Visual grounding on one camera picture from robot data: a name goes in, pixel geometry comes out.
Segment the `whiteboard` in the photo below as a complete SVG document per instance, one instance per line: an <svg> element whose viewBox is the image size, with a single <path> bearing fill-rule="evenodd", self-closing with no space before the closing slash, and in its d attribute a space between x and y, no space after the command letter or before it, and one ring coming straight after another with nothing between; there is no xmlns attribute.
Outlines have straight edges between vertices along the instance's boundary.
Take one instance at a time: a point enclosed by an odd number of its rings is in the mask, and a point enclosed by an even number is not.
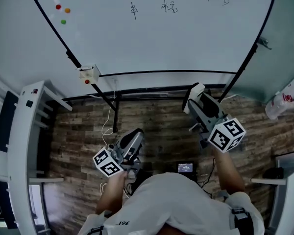
<svg viewBox="0 0 294 235"><path fill-rule="evenodd" d="M237 72L260 32L271 0L38 2L81 65L95 63L101 74L114 74Z"/></svg>

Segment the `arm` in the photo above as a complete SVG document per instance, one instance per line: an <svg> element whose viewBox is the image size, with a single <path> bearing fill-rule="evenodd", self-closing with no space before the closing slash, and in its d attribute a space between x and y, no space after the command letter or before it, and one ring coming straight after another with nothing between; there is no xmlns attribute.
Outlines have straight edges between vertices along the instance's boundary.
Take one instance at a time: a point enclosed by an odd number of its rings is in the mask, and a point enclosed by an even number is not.
<svg viewBox="0 0 294 235"><path fill-rule="evenodd" d="M233 194L238 191L244 191L244 181L235 168L230 153L222 153L213 148L213 154L216 159L221 189L227 190L229 194Z"/></svg>
<svg viewBox="0 0 294 235"><path fill-rule="evenodd" d="M126 176L127 172L123 171L108 179L108 183L98 201L96 214L101 214L105 210L109 210L114 215L122 208Z"/></svg>

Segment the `wooden floor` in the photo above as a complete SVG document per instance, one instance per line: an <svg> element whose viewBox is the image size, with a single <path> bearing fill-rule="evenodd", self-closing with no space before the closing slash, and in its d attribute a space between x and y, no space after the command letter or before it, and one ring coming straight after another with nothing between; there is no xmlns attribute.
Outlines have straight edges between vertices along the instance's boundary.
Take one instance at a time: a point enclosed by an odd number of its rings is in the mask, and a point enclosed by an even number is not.
<svg viewBox="0 0 294 235"><path fill-rule="evenodd" d="M44 187L50 227L59 235L78 233L87 215L95 212L100 183L106 182L95 169L92 157L104 146L101 128L107 120L109 107L94 99L72 103L72 112L58 111L49 132L52 142L48 176L65 178L63 183ZM200 150L198 134L188 131L194 122L182 112L181 104L181 100L121 102L119 132L105 136L106 142L115 141L128 130L142 128L145 148L140 158L146 170L161 173L163 168L177 161L194 160L198 162L198 182L203 182L211 171L213 157L209 147ZM279 120L269 120L264 105L259 102L236 96L222 105L247 131L231 155L244 178L247 193L266 224L274 187L252 184L250 178L273 167L275 155L294 151L294 110ZM111 111L107 128L113 124L113 115ZM219 199L216 168L205 190Z"/></svg>

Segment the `black strap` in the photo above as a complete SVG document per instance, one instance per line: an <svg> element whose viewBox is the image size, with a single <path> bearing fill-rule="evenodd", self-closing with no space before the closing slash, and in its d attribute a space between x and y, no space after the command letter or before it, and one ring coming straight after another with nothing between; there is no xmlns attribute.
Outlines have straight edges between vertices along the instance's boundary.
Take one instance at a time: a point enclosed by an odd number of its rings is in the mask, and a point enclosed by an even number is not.
<svg viewBox="0 0 294 235"><path fill-rule="evenodd" d="M232 209L235 228L239 229L241 235L254 235L253 220L244 208Z"/></svg>
<svg viewBox="0 0 294 235"><path fill-rule="evenodd" d="M94 233L99 233L99 235L102 235L102 230L103 230L103 225L94 229L91 229L89 233L87 233L87 235L91 235Z"/></svg>

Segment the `small white box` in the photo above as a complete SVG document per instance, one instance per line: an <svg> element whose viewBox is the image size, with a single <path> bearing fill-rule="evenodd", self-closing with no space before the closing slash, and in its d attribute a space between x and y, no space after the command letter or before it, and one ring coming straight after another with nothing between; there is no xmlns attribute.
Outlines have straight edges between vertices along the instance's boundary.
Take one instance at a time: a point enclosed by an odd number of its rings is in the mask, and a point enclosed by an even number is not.
<svg viewBox="0 0 294 235"><path fill-rule="evenodd" d="M124 171L124 169L111 157L111 153L107 151L105 147L93 157L93 160L97 169L108 178Z"/></svg>
<svg viewBox="0 0 294 235"><path fill-rule="evenodd" d="M208 141L220 152L225 153L236 147L245 134L246 131L240 122L236 118L233 118L226 122L216 124Z"/></svg>

